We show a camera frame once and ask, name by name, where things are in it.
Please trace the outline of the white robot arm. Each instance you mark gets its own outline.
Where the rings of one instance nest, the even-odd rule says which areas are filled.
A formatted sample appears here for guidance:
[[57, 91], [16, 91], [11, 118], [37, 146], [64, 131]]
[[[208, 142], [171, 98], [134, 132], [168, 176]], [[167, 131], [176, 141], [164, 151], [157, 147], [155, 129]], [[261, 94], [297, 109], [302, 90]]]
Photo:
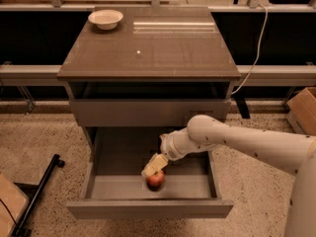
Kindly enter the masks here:
[[206, 115], [181, 130], [162, 134], [160, 151], [141, 175], [148, 178], [170, 161], [224, 145], [295, 177], [284, 237], [316, 237], [316, 137], [225, 124]]

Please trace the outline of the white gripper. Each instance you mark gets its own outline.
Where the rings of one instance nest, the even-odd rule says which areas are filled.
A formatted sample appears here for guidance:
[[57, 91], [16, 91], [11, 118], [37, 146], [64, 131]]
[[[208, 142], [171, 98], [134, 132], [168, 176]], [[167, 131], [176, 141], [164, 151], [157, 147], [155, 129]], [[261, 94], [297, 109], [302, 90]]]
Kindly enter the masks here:
[[141, 176], [148, 178], [154, 175], [168, 165], [168, 160], [177, 161], [181, 158], [181, 155], [177, 151], [174, 145], [174, 136], [172, 133], [164, 133], [160, 135], [160, 151], [162, 154], [154, 154], [144, 169], [141, 172]]

